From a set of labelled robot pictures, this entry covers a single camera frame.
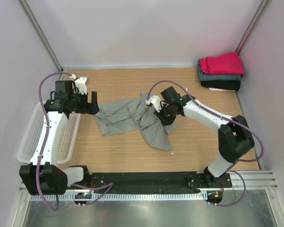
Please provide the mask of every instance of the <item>wooden surface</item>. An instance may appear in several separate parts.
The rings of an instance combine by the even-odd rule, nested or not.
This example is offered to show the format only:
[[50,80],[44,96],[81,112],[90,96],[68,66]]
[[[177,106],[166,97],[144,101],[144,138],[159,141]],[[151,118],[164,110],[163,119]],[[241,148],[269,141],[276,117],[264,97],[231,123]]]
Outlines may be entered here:
[[[236,116],[241,109],[235,92],[210,91],[201,87],[195,68],[70,70],[89,77],[88,91],[98,92],[98,103],[139,98],[159,80],[170,79],[188,88],[203,104],[224,114]],[[159,84],[159,94],[171,86]],[[174,88],[181,95],[179,88]],[[176,129],[169,135],[172,151],[150,148],[139,130],[103,137],[93,116],[82,114],[74,152],[70,162],[60,165],[87,165],[90,172],[175,172],[203,171],[219,155],[218,136],[199,122],[178,116]],[[244,156],[254,158],[254,150]],[[254,163],[238,163],[235,170],[258,170]]]

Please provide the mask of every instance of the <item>white backdrop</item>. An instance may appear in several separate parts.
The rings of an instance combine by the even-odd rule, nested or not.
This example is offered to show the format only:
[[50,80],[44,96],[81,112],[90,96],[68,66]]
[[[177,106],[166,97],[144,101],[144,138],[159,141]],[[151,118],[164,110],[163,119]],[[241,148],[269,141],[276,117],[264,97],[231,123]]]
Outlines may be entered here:
[[[0,0],[0,227],[14,215],[21,178],[17,151],[42,78],[56,71],[33,27],[15,0]],[[54,79],[44,84],[44,98]]]
[[239,91],[243,111],[265,145],[261,164],[284,197],[284,0],[271,1],[240,57],[247,71]]
[[260,0],[27,0],[61,65],[195,65],[234,51]]

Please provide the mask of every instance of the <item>red folded shirt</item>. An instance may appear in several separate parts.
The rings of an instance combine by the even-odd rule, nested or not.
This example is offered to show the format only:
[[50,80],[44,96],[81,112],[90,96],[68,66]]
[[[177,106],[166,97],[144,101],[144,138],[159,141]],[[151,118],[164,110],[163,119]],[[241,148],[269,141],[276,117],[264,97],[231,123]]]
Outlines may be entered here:
[[203,73],[209,75],[245,74],[242,61],[237,52],[226,53],[219,57],[207,57],[206,59],[201,59],[200,67]]

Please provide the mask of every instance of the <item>white robotic arm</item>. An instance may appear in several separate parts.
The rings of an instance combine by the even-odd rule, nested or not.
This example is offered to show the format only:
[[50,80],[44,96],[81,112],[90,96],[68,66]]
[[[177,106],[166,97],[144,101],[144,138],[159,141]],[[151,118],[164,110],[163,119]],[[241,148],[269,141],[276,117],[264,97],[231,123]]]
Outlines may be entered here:
[[224,115],[205,106],[195,98],[193,101],[188,96],[180,96],[173,87],[165,89],[161,95],[164,100],[159,96],[152,96],[146,101],[146,104],[155,107],[155,114],[163,125],[172,124],[177,115],[182,115],[199,121],[218,134],[220,155],[204,170],[205,179],[209,184],[219,181],[223,174],[241,156],[253,148],[254,140],[251,133],[233,125],[222,117],[212,115],[204,109],[210,110],[218,116],[240,122],[248,127],[244,117]]
[[54,99],[47,100],[44,107],[49,118],[49,126],[44,124],[36,151],[28,166],[21,166],[19,174],[31,195],[37,195],[36,166],[40,150],[44,142],[46,128],[49,134],[40,162],[40,186],[44,195],[63,194],[67,186],[76,182],[90,182],[89,171],[86,166],[71,166],[66,170],[58,168],[58,149],[62,132],[67,123],[69,114],[96,114],[99,111],[97,93],[92,92],[92,102],[88,103],[88,78],[70,77],[71,80],[56,81]]

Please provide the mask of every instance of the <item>metal floor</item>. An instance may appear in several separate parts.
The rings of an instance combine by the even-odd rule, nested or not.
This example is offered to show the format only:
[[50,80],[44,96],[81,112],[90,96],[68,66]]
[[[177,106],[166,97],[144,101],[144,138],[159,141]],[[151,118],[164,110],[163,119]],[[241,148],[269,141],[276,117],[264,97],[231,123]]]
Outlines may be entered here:
[[[225,191],[222,203],[236,201],[242,191]],[[276,227],[265,190],[248,190],[239,204],[220,208],[205,201],[98,202],[83,207],[61,202],[50,211],[43,202],[30,202],[25,227]]]

